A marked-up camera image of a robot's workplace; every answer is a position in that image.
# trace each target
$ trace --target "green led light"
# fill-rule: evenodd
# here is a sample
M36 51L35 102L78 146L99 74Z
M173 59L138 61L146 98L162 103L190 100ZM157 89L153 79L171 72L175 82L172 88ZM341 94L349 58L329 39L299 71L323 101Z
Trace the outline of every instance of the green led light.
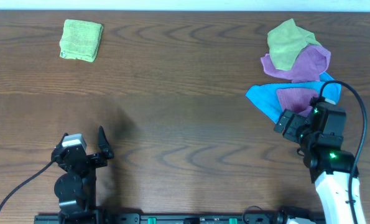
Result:
M330 158L335 159L335 158L337 158L337 155L334 152L332 152L332 153L330 153Z

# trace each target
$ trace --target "white wall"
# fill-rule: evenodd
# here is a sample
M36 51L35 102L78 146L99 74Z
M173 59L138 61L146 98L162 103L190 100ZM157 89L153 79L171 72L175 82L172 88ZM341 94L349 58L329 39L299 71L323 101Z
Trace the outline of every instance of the white wall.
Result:
M0 0L0 9L370 12L370 0Z

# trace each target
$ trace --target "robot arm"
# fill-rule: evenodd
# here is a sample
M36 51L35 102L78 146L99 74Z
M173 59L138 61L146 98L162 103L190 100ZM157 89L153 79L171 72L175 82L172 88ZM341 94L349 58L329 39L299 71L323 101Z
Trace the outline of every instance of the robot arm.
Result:
M304 118L285 110L274 130L283 137L300 144L303 163L310 171L323 204L326 223L353 222L348 197L348 181L354 164L354 156L342 151L342 132L346 113L343 108L324 98L311 100L312 112ZM366 223L359 195L358 170L352 181L353 204L358 223Z

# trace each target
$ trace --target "green clip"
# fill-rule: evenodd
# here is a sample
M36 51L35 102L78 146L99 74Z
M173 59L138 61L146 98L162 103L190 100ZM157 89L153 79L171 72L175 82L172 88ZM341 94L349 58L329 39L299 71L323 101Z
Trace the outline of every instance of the green clip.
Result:
M237 218L230 218L229 224L237 224Z
M148 218L147 219L147 224L156 224L157 223L157 219L156 218Z

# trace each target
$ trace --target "yellow-green cloth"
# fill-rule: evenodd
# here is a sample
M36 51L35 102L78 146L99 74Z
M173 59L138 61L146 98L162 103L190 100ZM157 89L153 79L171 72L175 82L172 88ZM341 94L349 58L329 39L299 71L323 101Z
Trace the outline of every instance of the yellow-green cloth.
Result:
M279 70L291 70L298 54L308 44L321 45L315 34L299 28L294 19L287 20L267 34L267 44L273 65Z
M94 22L66 19L60 40L60 57L93 62L98 53L103 26Z

